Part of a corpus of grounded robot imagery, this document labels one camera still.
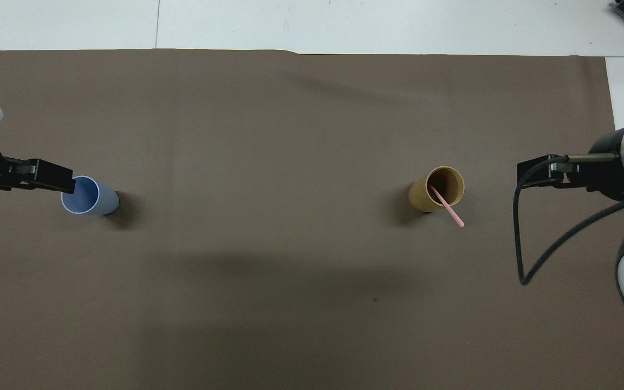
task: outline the yellow cup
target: yellow cup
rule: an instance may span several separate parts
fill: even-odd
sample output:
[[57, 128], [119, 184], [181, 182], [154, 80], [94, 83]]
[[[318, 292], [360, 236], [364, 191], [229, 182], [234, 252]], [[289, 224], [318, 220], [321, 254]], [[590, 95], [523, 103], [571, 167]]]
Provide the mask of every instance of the yellow cup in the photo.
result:
[[464, 195], [464, 178], [461, 173], [450, 166], [438, 166], [413, 183], [408, 190], [408, 201], [414, 209], [433, 212], [444, 208], [440, 199], [429, 190], [430, 185], [438, 190], [450, 206], [456, 205]]

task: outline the pink stick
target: pink stick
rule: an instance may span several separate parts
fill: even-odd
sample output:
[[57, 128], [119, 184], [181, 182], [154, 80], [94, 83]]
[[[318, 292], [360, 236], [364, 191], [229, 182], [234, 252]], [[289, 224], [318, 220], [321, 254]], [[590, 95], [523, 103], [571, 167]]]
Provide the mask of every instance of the pink stick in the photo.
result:
[[444, 206], [444, 208], [446, 208], [446, 210], [448, 210], [448, 212], [451, 215], [451, 217], [456, 221], [456, 224], [459, 225], [461, 228], [463, 228], [464, 227], [463, 220], [461, 220], [461, 218], [459, 218], [459, 216], [456, 214], [456, 212], [454, 212], [454, 210], [451, 208], [449, 203], [447, 203], [446, 200], [444, 200], [444, 198], [441, 197], [441, 195], [438, 192], [438, 190], [435, 190], [435, 187], [433, 187], [433, 186], [430, 186], [430, 190], [433, 190], [435, 195], [437, 195], [438, 199], [440, 199], [441, 204]]

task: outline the cable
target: cable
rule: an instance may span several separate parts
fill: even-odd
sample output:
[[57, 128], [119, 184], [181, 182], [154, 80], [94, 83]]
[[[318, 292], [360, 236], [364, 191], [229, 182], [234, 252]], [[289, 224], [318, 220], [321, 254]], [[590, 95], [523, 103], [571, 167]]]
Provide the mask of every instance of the cable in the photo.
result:
[[624, 200], [623, 200], [622, 202], [618, 202], [615, 205], [605, 208], [604, 210], [601, 210], [597, 212], [596, 214], [591, 215], [591, 217], [583, 220], [582, 222], [579, 222], [579, 224], [575, 225], [570, 230], [565, 232], [565, 234], [560, 236], [560, 238], [555, 240], [555, 242], [553, 242], [552, 245], [550, 245], [548, 249], [546, 249], [545, 252], [543, 252], [543, 254], [535, 262], [535, 264], [533, 264], [533, 266], [527, 272], [527, 274], [524, 274], [523, 262], [522, 262], [522, 239], [519, 235], [519, 193], [522, 191], [522, 187], [525, 183], [527, 183], [528, 179], [531, 176], [533, 176], [535, 173], [537, 173], [538, 171], [542, 170], [542, 168], [545, 168], [554, 163], [566, 163], [568, 161], [569, 161], [569, 157], [566, 155], [550, 158], [544, 162], [541, 162], [531, 167], [530, 170], [528, 170], [524, 175], [522, 175], [522, 178], [517, 183], [517, 188], [515, 189], [515, 196], [513, 197], [513, 200], [512, 200], [512, 218], [513, 218], [513, 224], [515, 225], [515, 252], [517, 254], [517, 272], [519, 276], [519, 282], [522, 284], [522, 286], [526, 286], [531, 281], [531, 279], [536, 274], [536, 272], [544, 264], [545, 260], [547, 260], [548, 257], [550, 257], [550, 255], [552, 255], [553, 252], [555, 252], [555, 250], [561, 247], [562, 244], [567, 242], [567, 240], [574, 237], [574, 235], [582, 231], [587, 226], [592, 225], [594, 222], [597, 222], [598, 220], [604, 217], [608, 217], [614, 212], [624, 209]]

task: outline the white table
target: white table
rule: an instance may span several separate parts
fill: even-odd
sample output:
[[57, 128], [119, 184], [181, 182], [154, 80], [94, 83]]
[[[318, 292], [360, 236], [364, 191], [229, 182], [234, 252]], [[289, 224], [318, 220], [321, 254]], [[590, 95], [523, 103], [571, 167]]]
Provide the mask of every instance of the white table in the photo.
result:
[[606, 57], [624, 127], [624, 20], [610, 0], [0, 0], [0, 50], [282, 49], [298, 53]]

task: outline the brown table surface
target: brown table surface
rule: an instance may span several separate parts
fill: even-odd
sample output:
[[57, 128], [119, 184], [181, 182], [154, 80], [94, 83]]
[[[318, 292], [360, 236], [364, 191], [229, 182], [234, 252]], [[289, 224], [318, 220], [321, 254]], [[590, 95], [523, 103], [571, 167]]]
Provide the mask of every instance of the brown table surface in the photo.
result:
[[[613, 131], [589, 57], [0, 52], [0, 388], [624, 388], [622, 215], [518, 284], [515, 164]], [[457, 168], [456, 211], [408, 187]], [[612, 202], [526, 190], [526, 263]]]

